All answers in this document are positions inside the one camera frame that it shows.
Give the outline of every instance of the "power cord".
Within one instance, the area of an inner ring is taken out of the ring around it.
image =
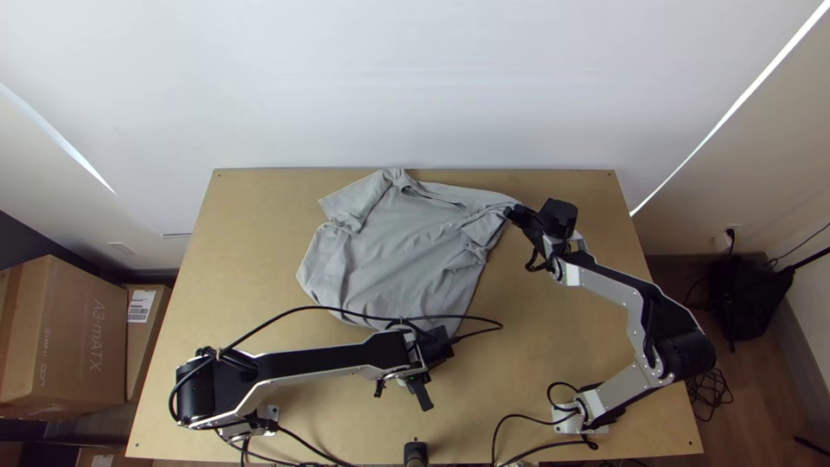
[[[731,228],[731,227],[730,227],[730,228],[727,228],[727,229],[725,230],[725,233],[726,233],[726,235],[728,235],[728,236],[729,236],[729,238],[731,239],[731,242],[730,242],[730,244],[729,244],[729,251],[726,253],[726,256],[732,256],[732,253],[735,251],[735,229],[734,229],[734,228]],[[699,285],[703,284],[703,282],[704,282],[705,280],[707,280],[707,279],[709,279],[709,274],[708,274],[708,273],[707,273],[707,274],[704,274],[703,276],[701,276],[701,277],[699,277],[699,278],[697,278],[697,279],[696,279],[696,280],[692,283],[692,285],[689,287],[689,290],[686,292],[686,296],[685,296],[685,297],[683,297],[683,301],[682,301],[682,302],[680,302],[680,304],[682,304],[683,306],[685,306],[685,307],[687,307],[687,308],[688,308],[688,307],[689,307],[689,305],[687,304],[687,302],[689,301],[689,297],[691,297],[691,296],[692,296],[692,292],[693,292],[695,289],[697,289]]]
[[[230,345],[228,345],[227,347],[225,347],[223,349],[220,349],[218,351],[213,350],[211,348],[199,349],[197,351],[198,356],[210,356],[210,357],[213,357],[213,358],[205,359],[205,361],[203,361],[198,366],[196,366],[195,368],[193,368],[192,370],[187,372],[173,386],[173,389],[170,391],[170,397],[169,397],[169,400],[168,400],[168,409],[170,411],[170,416],[173,418],[173,420],[175,420],[176,423],[182,423],[182,419],[180,419],[178,414],[176,413],[175,402],[176,402],[176,394],[178,393],[178,391],[182,387],[182,385],[184,385],[184,383],[186,383],[191,378],[193,378],[193,376],[195,374],[197,374],[199,371],[204,369],[208,364],[212,363],[214,361],[214,359],[216,361],[221,361],[221,362],[223,362],[227,365],[231,365],[235,368],[252,369],[252,367],[250,365],[247,365],[243,361],[238,361],[238,360],[234,359],[232,356],[226,355],[226,353],[228,351],[230,351],[231,349],[235,348],[237,345],[244,342],[249,337],[257,334],[262,329],[264,329],[267,326],[271,325],[272,323],[276,322],[277,320],[279,320],[283,317],[287,317],[289,315],[292,315],[294,313],[297,313],[299,311],[303,311],[303,310],[336,311],[336,312],[342,313],[344,315],[349,315],[349,316],[352,316],[352,317],[362,317],[364,319],[372,319],[372,320],[376,320],[376,321],[388,322],[389,325],[386,326],[387,328],[390,328],[395,324],[400,324],[400,325],[404,325],[404,326],[407,326],[407,327],[411,328],[413,331],[419,333],[420,335],[425,335],[425,336],[428,336],[430,338],[432,338],[432,336],[427,334],[423,329],[420,329],[416,324],[413,323],[413,321],[424,321],[424,320],[431,320],[431,319],[461,319],[461,320],[469,319],[469,320],[472,320],[472,321],[481,321],[481,322],[484,322],[484,323],[490,323],[490,324],[494,325],[494,327],[492,327],[492,328],[481,329],[481,330],[478,330],[478,331],[470,332],[470,333],[462,335],[462,336],[455,336],[455,337],[450,339],[450,345],[454,344],[454,343],[457,343],[457,342],[460,342],[463,339],[466,339],[467,337],[477,336],[479,334],[483,334],[483,333],[486,333],[486,332],[492,332],[492,331],[496,331],[496,330],[504,328],[503,324],[499,323],[498,321],[495,321],[494,319],[489,319],[489,318],[485,318],[485,317],[468,316],[468,315],[429,315],[429,316],[425,316],[425,317],[390,318],[390,317],[373,317],[373,316],[367,315],[365,313],[357,313],[355,311],[349,311],[349,310],[344,310],[344,309],[341,309],[341,308],[336,308],[336,307],[332,307],[332,306],[324,306],[324,305],[307,305],[307,306],[300,306],[300,307],[297,307],[297,308],[292,308],[291,310],[284,311],[283,313],[280,313],[279,315],[276,315],[275,317],[272,317],[272,318],[268,319],[267,321],[261,323],[259,326],[257,326],[256,328],[251,329],[250,331],[246,332],[242,337],[240,337],[239,339],[231,342]],[[259,455],[255,452],[251,452],[251,451],[248,450],[248,443],[250,442],[249,438],[247,438],[245,441],[243,441],[243,444],[240,447],[240,446],[237,446],[234,443],[230,442],[229,439],[223,438],[222,435],[219,433],[219,428],[224,428],[224,427],[227,427],[227,426],[237,425],[238,423],[239,422],[237,421],[237,422],[228,423],[228,424],[225,424],[225,425],[213,425],[213,426],[210,426],[209,428],[206,427],[206,428],[202,428],[202,429],[214,430],[216,432],[216,435],[219,436],[219,438],[222,439],[227,445],[229,445],[232,448],[234,448],[235,450],[239,451],[239,454],[240,454],[239,462],[240,462],[240,465],[242,467],[245,466],[246,456],[256,457],[256,458],[264,460],[266,462],[271,462],[271,463],[274,463],[274,464],[277,464],[277,465],[283,465],[283,466],[286,466],[286,467],[319,467],[320,466],[320,464],[318,464],[318,463],[294,464],[294,463],[285,462],[285,461],[281,461],[281,460],[278,460],[278,459],[262,456],[262,455]],[[280,426],[276,423],[271,422],[271,425],[269,426],[269,428],[274,432],[284,432],[288,436],[294,438],[298,443],[305,446],[310,451],[314,452],[316,455],[325,458],[326,460],[330,461],[333,464],[342,465],[344,467],[356,467],[355,465],[350,464],[348,462],[345,462],[341,459],[338,459],[337,457],[326,454],[325,452],[317,449],[315,446],[308,443],[304,439],[300,438],[298,435],[296,435],[296,433],[294,433],[290,430],[287,430],[287,429],[283,428],[282,426]]]
[[[720,368],[713,368],[686,380],[686,393],[693,404],[699,402],[711,408],[709,414],[703,417],[693,410],[695,418],[702,422],[711,420],[716,408],[735,400]]]
[[[809,242],[810,240],[812,240],[813,238],[815,238],[815,236],[816,236],[816,235],[818,235],[818,234],[820,234],[820,233],[824,232],[825,230],[827,230],[827,228],[828,228],[828,227],[830,227],[830,222],[828,222],[827,224],[825,224],[825,225],[824,225],[824,227],[822,227],[822,228],[820,228],[820,229],[816,230],[815,232],[813,232],[813,234],[812,234],[812,235],[810,235],[809,237],[807,237],[806,239],[804,239],[804,241],[802,241],[801,243],[799,243],[798,245],[796,245],[794,248],[792,248],[792,249],[791,249],[791,250],[789,250],[788,252],[784,253],[784,254],[783,254],[783,255],[781,255],[781,256],[778,256],[778,257],[776,257],[776,258],[772,258],[772,259],[768,260],[766,263],[764,263],[764,264],[763,264],[763,267],[768,267],[768,268],[770,268],[770,269],[771,269],[771,268],[773,268],[773,267],[776,267],[776,266],[778,265],[778,261],[779,261],[779,260],[781,260],[781,259],[784,259],[784,258],[788,257],[788,256],[789,256],[791,253],[793,253],[795,250],[797,250],[797,249],[801,248],[802,246],[806,245],[806,244],[807,244],[807,242]]]
[[[509,465],[509,464],[514,463],[514,462],[518,462],[522,458],[530,456],[531,454],[534,454],[535,452],[543,451],[545,449],[552,449],[552,448],[555,448],[555,447],[569,446],[569,445],[587,445],[592,451],[596,451],[597,449],[599,449],[599,445],[597,443],[595,443],[594,441],[591,441],[590,439],[588,439],[588,437],[586,435],[583,434],[583,435],[581,435],[582,439],[580,439],[580,440],[560,441],[558,443],[549,443],[547,445],[536,446],[532,449],[529,449],[527,451],[522,452],[521,454],[518,454],[516,456],[511,457],[507,462],[505,462],[503,464],[496,464],[496,462],[495,462],[495,441],[496,441],[496,439],[499,435],[499,428],[501,428],[501,425],[504,424],[504,422],[508,421],[509,419],[524,419],[524,420],[532,421],[534,423],[538,423],[540,425],[554,426],[554,425],[558,425],[558,424],[560,424],[560,423],[562,423],[562,422],[564,422],[564,421],[566,421],[566,420],[568,420],[572,417],[576,417],[577,415],[579,415],[578,407],[562,408],[562,407],[557,406],[556,404],[553,403],[553,401],[551,399],[551,389],[555,388],[556,386],[566,386],[566,387],[569,387],[569,388],[573,389],[574,391],[577,391],[577,389],[574,386],[572,386],[572,385],[570,385],[566,382],[562,382],[562,381],[556,381],[556,382],[552,383],[550,386],[547,387],[547,400],[548,400],[548,402],[551,403],[551,406],[553,406],[554,408],[556,408],[557,410],[560,410],[562,412],[569,412],[569,413],[567,415],[565,415],[562,419],[554,420],[554,421],[544,421],[544,420],[540,420],[540,419],[535,419],[535,418],[529,417],[527,415],[522,415],[521,413],[510,413],[510,414],[505,415],[504,417],[502,417],[501,420],[499,420],[499,423],[495,426],[495,430],[493,430],[493,441],[490,444],[490,463],[493,467],[504,467],[505,465]]]

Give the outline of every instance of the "metal arm segment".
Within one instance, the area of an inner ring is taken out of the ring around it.
[[[264,399],[278,387],[321,378],[358,374],[377,381],[375,397],[389,380],[418,396],[423,410],[432,408],[424,384],[429,370],[453,356],[446,329],[427,331],[421,342],[412,329],[400,327],[373,333],[366,341],[337,347],[250,355],[231,349],[221,360],[200,355],[176,369],[180,381],[206,360],[176,393],[180,425],[193,430],[221,428],[225,438],[271,434],[268,420],[278,408]]]

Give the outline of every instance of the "barcode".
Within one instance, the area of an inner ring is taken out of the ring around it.
[[[127,311],[127,321],[145,323],[149,314],[149,308],[141,305],[130,305],[130,309]]]

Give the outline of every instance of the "robotic arm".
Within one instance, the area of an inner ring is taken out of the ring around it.
[[[373,333],[364,342],[319,349],[250,355],[229,349],[217,356],[199,349],[176,369],[176,418],[191,430],[219,429],[231,441],[275,434],[279,408],[265,398],[278,387],[334,376],[359,374],[375,381],[380,397],[388,381],[397,381],[432,409],[424,384],[430,369],[454,356],[444,326],[429,331],[406,326]]]
[[[504,214],[533,243],[528,271],[548,271],[559,284],[584,287],[628,311],[626,332],[634,361],[610,380],[579,388],[573,401],[552,409],[554,420],[577,412],[558,424],[558,432],[607,432],[626,406],[714,367],[715,349],[689,310],[657,285],[597,264],[574,230],[577,212],[568,202],[548,199],[538,213],[517,204]],[[542,262],[533,265],[540,254]]]

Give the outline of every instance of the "shirt sleeve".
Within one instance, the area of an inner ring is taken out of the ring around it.
[[[378,170],[322,198],[320,208],[339,228],[357,234],[390,186],[392,183],[386,171]]]

